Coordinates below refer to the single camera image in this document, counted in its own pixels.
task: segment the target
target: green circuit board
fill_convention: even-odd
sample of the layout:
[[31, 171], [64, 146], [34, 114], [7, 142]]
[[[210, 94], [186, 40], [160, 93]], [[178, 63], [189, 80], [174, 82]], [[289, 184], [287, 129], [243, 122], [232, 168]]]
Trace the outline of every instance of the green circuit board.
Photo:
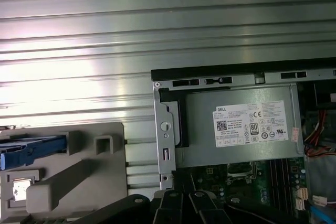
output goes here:
[[[253, 178], [233, 178], [228, 174], [244, 174], [250, 171], [250, 163], [256, 166]], [[183, 172], [190, 173], [197, 190], [213, 192], [220, 201], [230, 195], [242, 195], [258, 199], [263, 204], [269, 205], [269, 192], [267, 185], [266, 162], [246, 162], [234, 164], [234, 168], [228, 165], [211, 165], [202, 167], [183, 168]]]
[[[303, 158], [288, 159], [288, 177], [295, 208], [296, 190], [306, 187]], [[272, 206], [272, 184], [269, 161], [211, 165], [179, 169], [190, 173], [196, 190], [213, 192], [220, 201], [230, 195], [242, 195]], [[295, 216], [300, 213], [294, 210]]]

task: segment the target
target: black plastic frame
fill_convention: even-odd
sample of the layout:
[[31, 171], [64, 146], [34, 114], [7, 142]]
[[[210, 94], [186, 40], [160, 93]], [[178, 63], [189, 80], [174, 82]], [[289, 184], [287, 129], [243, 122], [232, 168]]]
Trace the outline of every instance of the black plastic frame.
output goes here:
[[158, 69], [151, 71], [153, 81], [168, 81], [200, 76], [251, 74], [258, 72], [296, 71], [316, 68], [336, 68], [336, 57], [321, 59], [283, 60], [231, 65]]

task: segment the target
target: metal panel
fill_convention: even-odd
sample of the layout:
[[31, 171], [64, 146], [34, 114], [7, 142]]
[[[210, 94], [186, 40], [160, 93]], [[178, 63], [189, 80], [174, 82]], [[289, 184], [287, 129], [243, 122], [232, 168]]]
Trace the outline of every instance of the metal panel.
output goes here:
[[213, 111], [217, 106], [283, 101], [286, 111], [288, 136], [293, 127], [300, 128], [300, 113], [296, 86], [244, 88], [222, 92], [202, 92], [187, 96], [188, 135], [190, 147], [182, 148], [176, 157], [178, 167], [240, 163], [262, 159], [288, 158], [303, 155], [303, 146], [290, 140], [262, 144], [237, 145], [217, 148]]
[[157, 165], [131, 166], [126, 168], [126, 172], [128, 175], [158, 173], [159, 167]]
[[[151, 69], [336, 50], [334, 0], [0, 0], [0, 10], [0, 125], [123, 122], [130, 167], [156, 165]], [[156, 170], [140, 174], [129, 193], [158, 189]]]

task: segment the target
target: red wire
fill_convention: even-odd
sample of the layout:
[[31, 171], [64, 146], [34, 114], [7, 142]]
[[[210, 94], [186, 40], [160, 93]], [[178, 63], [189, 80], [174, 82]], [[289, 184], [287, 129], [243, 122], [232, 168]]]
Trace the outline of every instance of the red wire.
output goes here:
[[[319, 111], [319, 126], [318, 126], [318, 129], [316, 130], [316, 132], [314, 133], [314, 135], [311, 137], [310, 140], [307, 140], [309, 141], [309, 144], [314, 144], [314, 146], [317, 146], [318, 145], [318, 142], [319, 142], [319, 138], [320, 138], [320, 135], [323, 131], [323, 126], [324, 126], [324, 123], [325, 123], [325, 120], [326, 120], [326, 115], [327, 115], [327, 111], [326, 110], [322, 110], [322, 111]], [[318, 150], [317, 152], [314, 152], [313, 153], [313, 149], [308, 149], [307, 150], [307, 156], [309, 157], [321, 157], [321, 156], [327, 156], [327, 155], [336, 155], [336, 153], [329, 153], [327, 149], [330, 149], [328, 147], [323, 147], [322, 149]]]

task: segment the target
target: gray plastic part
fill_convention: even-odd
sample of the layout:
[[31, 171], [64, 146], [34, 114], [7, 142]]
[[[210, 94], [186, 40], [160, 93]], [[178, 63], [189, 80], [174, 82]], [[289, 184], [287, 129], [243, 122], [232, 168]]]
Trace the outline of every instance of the gray plastic part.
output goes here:
[[[3, 171], [4, 179], [1, 181], [1, 190], [4, 191], [3, 198], [6, 198], [6, 194], [12, 193], [13, 181], [15, 179], [31, 179], [32, 183], [41, 180], [42, 170], [16, 170], [16, 171]], [[8, 212], [13, 211], [26, 211], [26, 201], [15, 201], [13, 197], [9, 197], [7, 200], [2, 200], [4, 208]]]
[[96, 136], [93, 141], [95, 145], [96, 155], [103, 152], [109, 152], [110, 154], [115, 153], [121, 147], [120, 141], [116, 140], [118, 136]]
[[80, 139], [82, 138], [82, 133], [80, 131], [57, 131], [56, 129], [48, 130], [52, 129], [51, 127], [45, 128], [46, 130], [42, 131], [38, 129], [35, 128], [35, 129], [5, 130], [1, 132], [0, 140], [5, 140], [11, 137], [19, 137], [19, 136], [26, 137], [25, 134], [28, 134], [29, 137], [63, 135], [66, 136], [67, 138], [67, 155], [69, 156], [73, 155], [77, 152], [80, 152], [82, 149], [82, 146], [80, 145]]
[[[45, 181], [83, 159], [90, 159], [90, 166], [93, 173], [62, 197], [62, 199], [59, 200], [58, 206], [53, 211], [34, 213], [32, 214], [33, 219], [67, 218], [68, 216], [72, 216], [75, 212], [97, 210], [127, 196], [126, 161], [123, 125], [121, 123], [83, 124], [11, 130], [11, 134], [28, 133], [31, 135], [53, 135], [56, 132], [78, 132], [81, 137], [77, 138], [75, 144], [81, 151], [72, 155], [59, 153], [39, 158], [36, 159], [32, 165], [27, 167], [23, 166], [18, 169], [40, 169], [41, 179]], [[115, 149], [113, 154], [103, 152], [97, 155], [94, 147], [94, 139], [97, 136], [106, 135], [113, 136], [113, 142], [116, 141], [115, 146], [120, 146], [120, 148]], [[1, 173], [1, 181], [5, 180], [6, 171]], [[65, 185], [65, 183], [67, 183], [67, 178], [61, 182], [61, 185]], [[8, 211], [6, 208], [7, 201], [13, 199], [12, 190], [1, 186], [1, 197], [2, 217], [6, 218], [15, 214], [16, 212]], [[22, 202], [22, 206], [25, 207], [25, 200], [18, 202]]]
[[49, 212], [72, 189], [90, 176], [90, 160], [84, 159], [55, 174], [45, 181], [33, 184], [27, 189], [27, 212]]

